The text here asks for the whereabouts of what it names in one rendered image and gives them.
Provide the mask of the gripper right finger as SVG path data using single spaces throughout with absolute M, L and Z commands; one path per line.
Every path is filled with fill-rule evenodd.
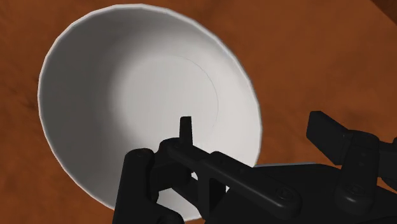
M 377 178 L 397 191 L 397 137 L 385 143 L 371 133 L 345 128 L 322 111 L 310 112 L 306 137 L 341 166 L 334 201 L 345 212 L 364 215 L 371 210 Z

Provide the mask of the white bowl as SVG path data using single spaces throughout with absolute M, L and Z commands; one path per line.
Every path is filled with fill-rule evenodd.
M 236 56 L 175 11 L 118 4 L 73 22 L 45 57 L 38 85 L 46 140 L 71 179 L 114 208 L 126 152 L 157 150 L 192 118 L 193 143 L 254 165 L 260 106 Z

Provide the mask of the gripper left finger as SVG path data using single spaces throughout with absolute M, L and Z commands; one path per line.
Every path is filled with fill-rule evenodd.
M 192 119 L 183 116 L 179 137 L 162 141 L 157 152 L 129 151 L 123 162 L 112 224 L 185 224 L 158 204 L 173 189 L 196 207 L 205 224 L 260 224 L 300 214 L 300 194 L 259 169 L 221 152 L 193 145 Z

